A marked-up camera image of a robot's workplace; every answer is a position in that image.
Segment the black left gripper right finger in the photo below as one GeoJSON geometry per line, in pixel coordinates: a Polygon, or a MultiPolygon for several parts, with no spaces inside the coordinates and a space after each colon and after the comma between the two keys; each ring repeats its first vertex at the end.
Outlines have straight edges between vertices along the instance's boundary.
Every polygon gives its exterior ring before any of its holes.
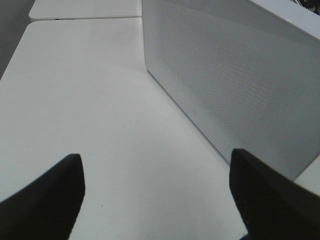
{"type": "Polygon", "coordinates": [[[245,149],[234,149],[230,191],[247,230],[244,240],[318,240],[320,197],[245,149]]]}

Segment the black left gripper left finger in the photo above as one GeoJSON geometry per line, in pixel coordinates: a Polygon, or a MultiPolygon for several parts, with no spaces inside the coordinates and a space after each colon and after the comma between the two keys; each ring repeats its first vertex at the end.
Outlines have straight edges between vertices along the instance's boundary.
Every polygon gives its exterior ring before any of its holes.
{"type": "Polygon", "coordinates": [[[80,154],[69,154],[0,203],[2,240],[67,240],[86,192],[80,154]]]}

